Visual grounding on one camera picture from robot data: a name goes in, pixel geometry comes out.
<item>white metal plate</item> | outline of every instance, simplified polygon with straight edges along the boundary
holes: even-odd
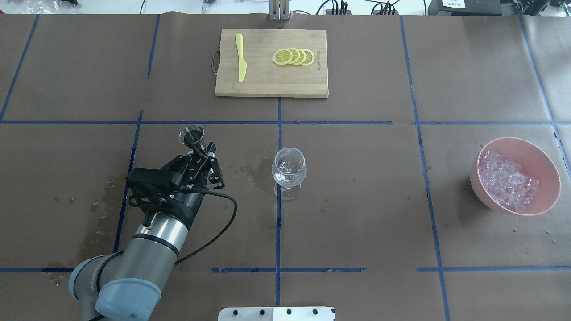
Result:
[[[335,321],[333,307],[232,307],[218,314],[218,321]]]

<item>blue tape line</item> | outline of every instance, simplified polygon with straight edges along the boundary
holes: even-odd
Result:
[[[134,125],[136,121],[0,121],[12,125]]]
[[[322,273],[322,272],[340,272],[340,273],[361,273],[367,270],[366,267],[285,267],[280,269],[282,273]]]
[[[213,268],[212,273],[275,273],[276,268],[274,267],[262,267],[262,268]]]
[[[139,119],[137,120],[137,129],[135,130],[135,138],[133,139],[133,148],[131,149],[131,159],[129,160],[130,173],[135,165],[135,154],[137,151],[137,144],[139,143],[139,132],[141,128],[141,119],[143,119],[143,111],[139,112]],[[117,223],[117,234],[115,235],[115,244],[113,245],[113,253],[119,250],[119,241],[121,240],[121,230],[123,229],[123,219],[125,218],[125,209],[127,208],[127,192],[129,188],[125,184],[125,191],[123,192],[123,202],[121,203],[121,212],[119,214],[119,222]]]
[[[278,98],[278,150],[282,149],[282,99]],[[276,307],[280,298],[280,270],[282,268],[282,193],[279,184],[276,188]]]
[[[34,24],[32,25],[32,29],[30,30],[30,35],[28,35],[28,41],[26,41],[26,46],[24,47],[24,51],[22,52],[22,56],[20,57],[20,61],[18,62],[18,67],[16,68],[16,72],[14,73],[14,78],[12,78],[10,89],[8,89],[6,100],[4,100],[2,111],[0,111],[0,121],[4,118],[4,113],[6,113],[6,108],[8,108],[8,102],[10,101],[10,97],[12,96],[12,91],[14,90],[14,86],[16,85],[16,79],[18,79],[18,74],[20,73],[20,69],[22,68],[22,64],[24,63],[24,58],[26,57],[26,53],[28,52],[28,47],[30,47],[30,42],[32,41],[32,36],[34,35],[35,27],[38,24],[38,19],[39,19],[39,14],[37,14],[34,19]]]
[[[423,122],[419,121],[421,125],[523,125],[523,126],[541,126],[550,125],[550,122]]]
[[[0,273],[72,273],[73,267],[0,267]]]
[[[448,310],[448,297],[446,295],[446,285],[444,283],[444,272],[442,271],[442,258],[440,256],[440,245],[438,242],[438,232],[436,230],[436,219],[434,216],[434,208],[432,206],[432,193],[431,193],[431,189],[430,189],[430,182],[428,180],[428,170],[427,170],[426,158],[424,155],[423,139],[422,139],[422,134],[420,132],[419,113],[418,113],[418,109],[416,106],[416,97],[415,97],[415,93],[413,91],[413,86],[412,86],[411,62],[410,62],[410,59],[408,56],[407,36],[406,36],[405,30],[404,30],[403,16],[399,16],[399,18],[400,18],[400,30],[401,30],[401,33],[403,35],[404,59],[407,63],[408,83],[409,83],[409,86],[411,88],[411,100],[412,100],[412,106],[414,107],[413,110],[414,110],[414,114],[415,114],[416,135],[417,135],[418,140],[419,140],[420,160],[421,160],[422,165],[423,165],[424,184],[425,184],[425,188],[427,191],[428,207],[430,209],[430,216],[431,216],[431,221],[432,221],[432,238],[434,239],[434,248],[435,248],[435,252],[436,252],[436,262],[438,264],[438,269],[439,269],[440,290],[442,293],[442,303],[444,305],[444,316],[446,318],[446,321],[450,321],[450,312]]]
[[[156,34],[159,31],[159,22],[160,22],[160,14],[156,15],[155,34],[152,36],[151,55],[148,58],[148,69],[147,73],[144,76],[145,78],[148,78],[151,75],[152,58],[155,54]]]
[[[539,77],[539,71],[537,71],[537,65],[535,63],[535,59],[533,58],[532,49],[529,46],[528,33],[527,31],[525,31],[524,17],[522,15],[520,15],[520,25],[521,25],[521,31],[524,35],[525,49],[528,52],[529,59],[531,60],[533,66],[533,72],[535,73],[537,83],[539,84],[539,88],[541,91],[541,98],[543,98],[543,101],[545,103],[545,108],[547,110],[547,114],[549,115],[549,120],[551,121],[551,124],[553,126],[553,132],[555,133],[555,136],[557,136],[556,137],[557,144],[559,144],[559,150],[561,151],[561,156],[563,157],[563,162],[565,163],[565,169],[567,169],[567,175],[569,175],[569,178],[571,178],[571,167],[569,166],[569,159],[567,158],[567,153],[565,152],[565,148],[563,147],[563,143],[561,142],[561,135],[557,130],[557,125],[555,125],[556,123],[555,119],[553,118],[553,113],[551,111],[551,105],[549,104],[549,101],[547,100],[547,95],[545,94],[545,87],[543,86],[543,82]]]
[[[283,267],[279,269],[280,273],[322,273],[322,272],[340,272],[340,273],[361,273],[366,271],[366,267]],[[213,268],[212,273],[276,273],[278,270],[273,267],[251,267],[251,268]]]
[[[444,272],[496,272],[496,271],[571,271],[571,266],[452,266]],[[417,272],[438,272],[437,267],[418,267]]]
[[[277,125],[273,121],[143,121],[144,125],[178,125],[178,124],[198,124],[198,125]]]
[[[284,125],[392,125],[393,122],[365,122],[365,121],[286,121],[282,122]]]

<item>metal bracket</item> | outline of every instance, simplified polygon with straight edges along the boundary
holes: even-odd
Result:
[[[333,307],[235,307],[224,308],[218,321],[335,321]]]
[[[289,0],[270,0],[270,20],[289,20]]]

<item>water stain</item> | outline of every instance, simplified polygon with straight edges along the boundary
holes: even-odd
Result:
[[[247,173],[251,176],[247,180],[253,181],[254,185],[270,194],[274,194],[275,181],[272,177],[272,160],[270,158],[262,159],[262,162],[257,168],[252,166],[242,166],[240,171]]]
[[[123,189],[119,186],[118,178],[111,178],[102,188],[100,199],[94,200],[89,209],[92,215],[99,215],[97,224],[86,232],[76,257],[76,262],[82,262],[97,255],[109,254],[115,243],[117,221],[123,203]]]
[[[47,265],[47,267],[48,268],[61,268],[61,267],[66,267],[66,266],[60,261],[54,261],[54,262],[49,263]],[[66,277],[68,277],[68,274],[61,274],[61,273],[56,273],[56,272],[47,273],[47,275],[49,275],[49,277],[50,277],[50,282],[57,287],[62,285],[62,284],[65,284],[64,279]]]

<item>lemon slice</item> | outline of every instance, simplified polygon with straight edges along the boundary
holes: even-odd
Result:
[[[303,54],[305,55],[305,60],[301,63],[302,66],[309,66],[315,61],[315,54],[309,49],[303,49]]]
[[[287,65],[292,61],[293,53],[289,49],[280,49],[274,53],[274,63],[278,66]]]
[[[288,65],[293,65],[294,63],[296,63],[299,60],[300,55],[300,50],[297,48],[288,48],[289,51],[291,51],[292,54],[292,58],[291,61],[288,62]]]
[[[305,58],[306,58],[306,53],[304,51],[304,49],[298,49],[299,51],[299,58],[297,59],[296,62],[293,63],[293,65],[297,65],[299,66],[300,64],[305,62]]]

